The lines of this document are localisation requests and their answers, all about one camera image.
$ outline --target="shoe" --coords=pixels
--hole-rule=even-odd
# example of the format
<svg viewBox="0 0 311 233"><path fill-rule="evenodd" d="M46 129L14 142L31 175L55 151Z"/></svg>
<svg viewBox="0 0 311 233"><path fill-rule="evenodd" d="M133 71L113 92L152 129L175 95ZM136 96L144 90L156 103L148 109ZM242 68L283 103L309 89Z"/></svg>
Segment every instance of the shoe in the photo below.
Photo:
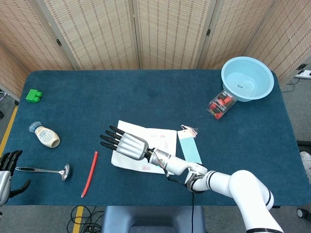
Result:
<svg viewBox="0 0 311 233"><path fill-rule="evenodd" d="M302 164L305 167L305 171L309 179L309 183L311 184L311 155L305 151L302 151L300 153L300 157L302 160Z"/></svg>

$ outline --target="power strip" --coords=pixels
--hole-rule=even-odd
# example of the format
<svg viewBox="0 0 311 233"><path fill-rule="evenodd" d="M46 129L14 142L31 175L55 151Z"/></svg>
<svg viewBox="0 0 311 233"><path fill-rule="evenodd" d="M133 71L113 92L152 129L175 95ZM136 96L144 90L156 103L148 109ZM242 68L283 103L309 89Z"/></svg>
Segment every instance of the power strip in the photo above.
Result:
<svg viewBox="0 0 311 233"><path fill-rule="evenodd" d="M303 72L296 74L295 78L311 79L311 70L305 69Z"/></svg>

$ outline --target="white bottle cap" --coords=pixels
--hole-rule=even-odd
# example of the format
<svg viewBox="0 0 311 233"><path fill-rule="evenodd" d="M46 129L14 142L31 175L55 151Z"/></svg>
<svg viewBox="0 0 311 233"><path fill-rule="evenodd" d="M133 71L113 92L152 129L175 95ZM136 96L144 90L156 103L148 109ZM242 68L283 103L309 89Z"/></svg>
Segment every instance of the white bottle cap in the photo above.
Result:
<svg viewBox="0 0 311 233"><path fill-rule="evenodd" d="M31 124L31 126L29 126L29 131L30 132L35 132L36 128L38 128L39 126L42 126L40 121L35 121L34 123Z"/></svg>

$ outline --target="metal ladle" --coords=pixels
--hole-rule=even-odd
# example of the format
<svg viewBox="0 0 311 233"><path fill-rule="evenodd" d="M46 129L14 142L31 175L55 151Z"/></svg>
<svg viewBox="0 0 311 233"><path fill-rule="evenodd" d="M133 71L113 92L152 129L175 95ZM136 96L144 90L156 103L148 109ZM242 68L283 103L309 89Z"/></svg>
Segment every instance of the metal ladle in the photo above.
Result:
<svg viewBox="0 0 311 233"><path fill-rule="evenodd" d="M62 176L62 180L64 181L65 179L67 179L69 175L69 164L66 164L64 169L61 171L52 171L52 170L45 170L45 169L38 169L38 168L24 167L24 166L18 166L16 170L17 171L29 171L29 172L59 173Z"/></svg>

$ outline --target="label on bottle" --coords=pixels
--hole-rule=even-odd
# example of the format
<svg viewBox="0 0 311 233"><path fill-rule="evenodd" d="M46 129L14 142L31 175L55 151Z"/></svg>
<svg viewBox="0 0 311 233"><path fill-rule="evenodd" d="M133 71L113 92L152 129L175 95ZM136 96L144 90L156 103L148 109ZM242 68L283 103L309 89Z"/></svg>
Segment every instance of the label on bottle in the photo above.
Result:
<svg viewBox="0 0 311 233"><path fill-rule="evenodd" d="M49 143L53 138L53 132L43 130L42 132L39 133L39 139L43 143Z"/></svg>

